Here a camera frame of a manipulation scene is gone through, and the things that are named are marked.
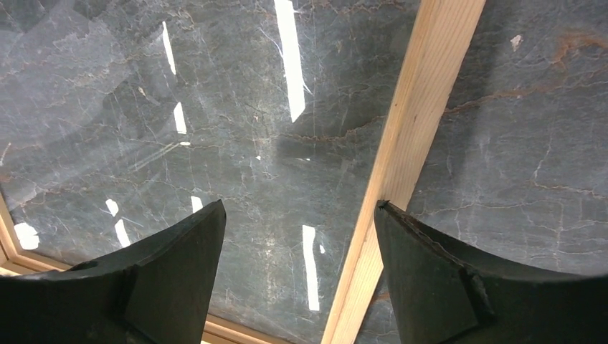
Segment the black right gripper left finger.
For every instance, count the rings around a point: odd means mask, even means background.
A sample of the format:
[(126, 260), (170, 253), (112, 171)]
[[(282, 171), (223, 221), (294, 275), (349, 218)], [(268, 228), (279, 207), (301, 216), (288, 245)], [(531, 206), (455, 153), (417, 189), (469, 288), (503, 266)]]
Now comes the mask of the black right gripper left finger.
[(3, 343), (199, 343), (224, 241), (215, 201), (63, 272), (1, 278)]

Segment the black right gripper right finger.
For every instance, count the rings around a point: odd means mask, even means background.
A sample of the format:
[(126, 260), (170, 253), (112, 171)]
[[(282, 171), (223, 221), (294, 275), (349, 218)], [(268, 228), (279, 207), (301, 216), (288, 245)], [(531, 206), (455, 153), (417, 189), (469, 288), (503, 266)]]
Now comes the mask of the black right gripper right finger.
[(374, 223), (403, 343), (605, 343), (607, 276), (485, 252), (388, 201)]

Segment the light wooden picture frame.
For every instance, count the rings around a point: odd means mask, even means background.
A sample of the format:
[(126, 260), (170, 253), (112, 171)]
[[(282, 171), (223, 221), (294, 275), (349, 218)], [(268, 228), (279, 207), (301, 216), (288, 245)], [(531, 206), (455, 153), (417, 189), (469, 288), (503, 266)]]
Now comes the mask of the light wooden picture frame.
[(209, 311), (352, 343), (482, 1), (3, 1), (1, 192), (48, 269), (222, 200)]

